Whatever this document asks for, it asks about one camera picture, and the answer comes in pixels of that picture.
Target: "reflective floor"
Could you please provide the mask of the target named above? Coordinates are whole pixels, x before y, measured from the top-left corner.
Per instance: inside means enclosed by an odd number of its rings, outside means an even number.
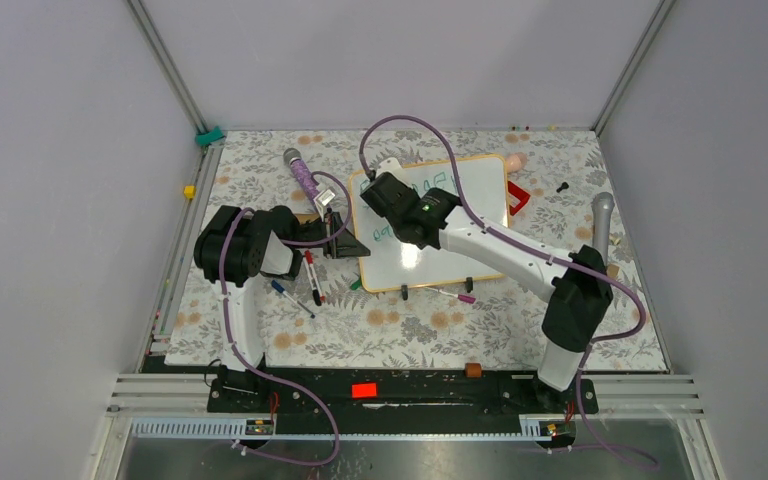
[[[576,445],[592,444],[579,425]],[[658,472],[629,467],[604,450],[540,453],[533,443],[498,441],[341,442],[331,464],[298,467],[252,455],[240,456],[230,442],[132,438],[119,473],[120,480],[466,480],[507,478],[693,478],[678,430],[668,421],[610,421],[600,426],[614,444],[641,448],[658,458]],[[270,453],[300,459],[323,458],[330,442],[282,441],[262,447]],[[634,457],[635,461],[645,460]]]

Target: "floral tablecloth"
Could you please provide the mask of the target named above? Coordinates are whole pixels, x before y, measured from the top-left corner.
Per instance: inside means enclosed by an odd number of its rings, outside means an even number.
[[[301,151],[311,170],[325,170],[342,181],[360,169],[360,131],[230,132],[210,192],[204,224],[221,205],[270,208],[284,204],[294,212],[313,208],[284,165],[288,147]],[[578,249],[590,243],[590,202],[598,192],[611,191],[602,154],[592,132],[445,132],[458,157],[487,153],[507,156],[523,152],[522,170],[508,176],[532,197],[512,217],[511,227],[547,244]],[[377,162],[395,156],[403,164],[445,158],[430,133],[420,130],[381,131],[367,144],[367,158]],[[569,188],[560,193],[562,182]],[[345,200],[337,203],[345,211]],[[617,245],[609,262],[617,278],[639,295],[631,245],[618,210],[611,233]],[[313,250],[316,271],[326,296],[313,307],[316,318],[301,315],[286,299],[264,290],[259,295],[259,327],[272,366],[462,368],[479,362],[485,369],[536,368],[546,338],[540,330],[545,304],[508,278],[476,282],[473,305],[429,290],[411,290],[407,301],[399,292],[369,294],[349,286],[358,279],[356,259],[327,260]],[[296,298],[308,300],[307,278],[284,282]],[[457,286],[446,290],[456,292]],[[177,321],[169,340],[166,363],[205,365],[222,347],[219,299],[195,265],[190,266]],[[598,334],[629,329],[637,321],[632,302],[615,292]],[[664,356],[651,322],[634,337],[597,344],[587,364],[591,370],[662,371]]]

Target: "black wire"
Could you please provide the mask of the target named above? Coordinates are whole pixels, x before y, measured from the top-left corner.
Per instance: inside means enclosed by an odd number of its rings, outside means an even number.
[[[204,384],[207,385],[208,387],[210,387],[210,384],[207,383],[207,374],[210,372],[210,367],[212,367],[213,364],[216,363],[216,362],[219,362],[220,365],[221,365],[222,364],[222,359],[221,358],[214,358],[213,360],[210,361],[210,363],[207,364],[206,367],[204,367]]]

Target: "wall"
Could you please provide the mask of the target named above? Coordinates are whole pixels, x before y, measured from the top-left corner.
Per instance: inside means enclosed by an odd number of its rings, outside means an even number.
[[[0,0],[0,479],[78,478],[193,134],[124,2]]]
[[[767,478],[768,2],[678,2],[602,140],[728,478]]]
[[[589,128],[658,0],[146,0],[209,123]]]

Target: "green clamp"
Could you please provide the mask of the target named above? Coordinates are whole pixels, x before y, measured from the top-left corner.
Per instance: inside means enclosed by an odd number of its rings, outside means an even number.
[[[201,135],[196,135],[196,143],[200,147],[206,147],[210,145],[211,143],[219,140],[220,138],[224,138],[225,134],[222,133],[222,130],[219,127],[215,127],[213,130],[203,133]]]

